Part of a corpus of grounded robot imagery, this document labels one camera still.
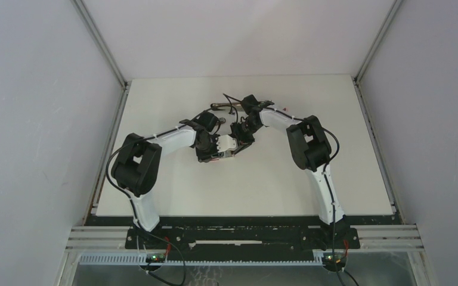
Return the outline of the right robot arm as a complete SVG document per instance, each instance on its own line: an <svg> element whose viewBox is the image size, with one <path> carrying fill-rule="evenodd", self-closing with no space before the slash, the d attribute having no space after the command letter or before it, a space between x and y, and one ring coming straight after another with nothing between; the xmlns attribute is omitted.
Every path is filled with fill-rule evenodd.
<svg viewBox="0 0 458 286"><path fill-rule="evenodd" d="M315 195L319 203L319 218L329 225L321 231L321 242L329 248L335 248L344 241L343 230L335 225L343 219L345 213L339 203L330 174L330 162L337 155L339 141L331 131L322 127L316 116L295 117L280 110L271 101L258 101L254 95L242 100L227 96L228 100L239 103L246 117L231 124L230 136L236 140L238 153L255 142L254 134L263 127L271 127L285 132L292 159L296 166L306 171L315 186ZM330 135L336 141L336 151L327 138Z"/></svg>

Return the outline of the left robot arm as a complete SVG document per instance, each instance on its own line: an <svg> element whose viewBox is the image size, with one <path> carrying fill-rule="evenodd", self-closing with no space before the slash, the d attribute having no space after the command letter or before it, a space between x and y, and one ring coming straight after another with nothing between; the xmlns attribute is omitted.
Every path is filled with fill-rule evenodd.
<svg viewBox="0 0 458 286"><path fill-rule="evenodd" d="M114 151L105 166L108 183L123 193L131 205L133 223L140 228L140 241L148 248L158 247L163 239L159 214L154 206L154 188L160 161L182 148L207 148L214 146L222 120L209 110L193 119L184 119L179 125L149 137L136 133L126 136L122 146Z"/></svg>

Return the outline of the staple box tray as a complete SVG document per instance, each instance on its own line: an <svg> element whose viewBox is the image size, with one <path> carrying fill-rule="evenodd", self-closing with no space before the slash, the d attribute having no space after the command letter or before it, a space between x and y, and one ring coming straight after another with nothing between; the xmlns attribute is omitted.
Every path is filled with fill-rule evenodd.
<svg viewBox="0 0 458 286"><path fill-rule="evenodd" d="M231 157L234 157L236 156L238 153L240 153L242 150L241 149L238 149L238 150L227 150L224 152L224 156L223 158L231 158Z"/></svg>

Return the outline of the red white staple box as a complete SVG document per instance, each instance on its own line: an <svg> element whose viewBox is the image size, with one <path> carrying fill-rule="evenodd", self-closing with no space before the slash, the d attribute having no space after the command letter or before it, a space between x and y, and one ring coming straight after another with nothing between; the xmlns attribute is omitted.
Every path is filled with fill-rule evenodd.
<svg viewBox="0 0 458 286"><path fill-rule="evenodd" d="M215 161L226 160L229 158L231 157L212 157L212 158L206 158L206 159L200 160L199 162L200 163L210 163L210 162L215 162Z"/></svg>

